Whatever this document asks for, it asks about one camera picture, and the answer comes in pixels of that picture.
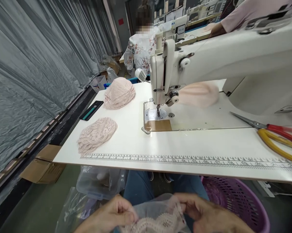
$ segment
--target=person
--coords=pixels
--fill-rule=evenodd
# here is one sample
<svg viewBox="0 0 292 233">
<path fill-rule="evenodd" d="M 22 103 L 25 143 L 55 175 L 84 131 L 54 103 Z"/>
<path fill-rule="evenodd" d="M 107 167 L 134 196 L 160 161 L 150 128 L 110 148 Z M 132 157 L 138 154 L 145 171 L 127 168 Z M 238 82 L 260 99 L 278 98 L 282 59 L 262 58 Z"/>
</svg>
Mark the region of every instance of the person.
<svg viewBox="0 0 292 233">
<path fill-rule="evenodd" d="M 284 5 L 291 6 L 292 0 L 245 0 L 226 18 L 214 24 L 211 36 L 242 28 L 249 20 L 275 13 Z"/>
<path fill-rule="evenodd" d="M 169 174 L 192 233 L 254 233 L 232 212 L 208 201 L 199 176 Z M 154 198 L 147 172 L 129 171 L 124 197 L 117 195 L 89 216 L 74 233 L 109 233 L 138 220 L 133 206 Z"/>
<path fill-rule="evenodd" d="M 150 75 L 150 56 L 155 54 L 156 50 L 156 33 L 159 28 L 152 27 L 152 11 L 147 0 L 143 0 L 142 5 L 136 13 L 136 31 L 129 38 L 127 49 L 124 53 L 124 64 L 128 73 L 134 68 L 141 68 L 147 76 Z"/>
</svg>

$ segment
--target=pink shirt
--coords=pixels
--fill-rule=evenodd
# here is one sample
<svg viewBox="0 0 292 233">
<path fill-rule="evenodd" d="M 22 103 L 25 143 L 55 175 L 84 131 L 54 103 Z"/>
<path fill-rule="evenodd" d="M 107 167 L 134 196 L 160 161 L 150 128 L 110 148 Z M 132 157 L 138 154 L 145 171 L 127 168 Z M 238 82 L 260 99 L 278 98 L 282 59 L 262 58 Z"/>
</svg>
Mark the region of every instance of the pink shirt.
<svg viewBox="0 0 292 233">
<path fill-rule="evenodd" d="M 245 0 L 221 21 L 225 31 L 241 28 L 251 19 L 267 16 L 278 11 L 281 6 L 292 4 L 292 0 Z"/>
</svg>

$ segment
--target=purple basket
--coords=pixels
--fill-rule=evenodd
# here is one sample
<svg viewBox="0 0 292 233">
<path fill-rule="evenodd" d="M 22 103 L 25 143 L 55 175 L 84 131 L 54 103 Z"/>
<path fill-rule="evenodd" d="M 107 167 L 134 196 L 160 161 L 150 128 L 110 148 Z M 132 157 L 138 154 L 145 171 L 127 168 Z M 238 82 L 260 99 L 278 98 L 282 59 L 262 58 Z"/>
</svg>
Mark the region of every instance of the purple basket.
<svg viewBox="0 0 292 233">
<path fill-rule="evenodd" d="M 256 195 L 240 180 L 202 177 L 211 202 L 235 213 L 257 233 L 269 233 L 268 215 Z"/>
</svg>

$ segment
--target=floral shirt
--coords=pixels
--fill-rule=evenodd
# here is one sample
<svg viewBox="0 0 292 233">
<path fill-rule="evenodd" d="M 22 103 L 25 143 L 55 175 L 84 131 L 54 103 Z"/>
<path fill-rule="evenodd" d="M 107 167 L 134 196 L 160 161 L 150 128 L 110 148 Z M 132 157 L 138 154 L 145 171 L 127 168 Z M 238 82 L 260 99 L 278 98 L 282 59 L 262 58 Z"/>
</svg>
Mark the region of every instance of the floral shirt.
<svg viewBox="0 0 292 233">
<path fill-rule="evenodd" d="M 155 54 L 156 33 L 159 28 L 153 28 L 144 34 L 135 34 L 130 37 L 129 44 L 124 54 L 124 64 L 128 70 L 141 68 L 146 75 L 150 75 L 150 56 Z"/>
</svg>

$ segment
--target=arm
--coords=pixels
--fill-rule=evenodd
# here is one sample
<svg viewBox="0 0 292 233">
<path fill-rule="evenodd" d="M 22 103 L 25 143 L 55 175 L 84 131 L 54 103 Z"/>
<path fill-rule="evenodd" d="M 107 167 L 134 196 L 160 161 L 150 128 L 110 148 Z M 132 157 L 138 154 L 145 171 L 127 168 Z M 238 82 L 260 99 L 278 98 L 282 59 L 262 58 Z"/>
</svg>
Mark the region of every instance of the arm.
<svg viewBox="0 0 292 233">
<path fill-rule="evenodd" d="M 256 11 L 259 0 L 245 0 L 234 11 L 232 11 L 220 24 L 225 32 L 232 32 L 240 26 L 248 17 Z"/>
<path fill-rule="evenodd" d="M 221 22 L 219 22 L 212 28 L 210 37 L 219 36 L 225 33 L 227 33 L 226 30 L 223 28 Z"/>
</svg>

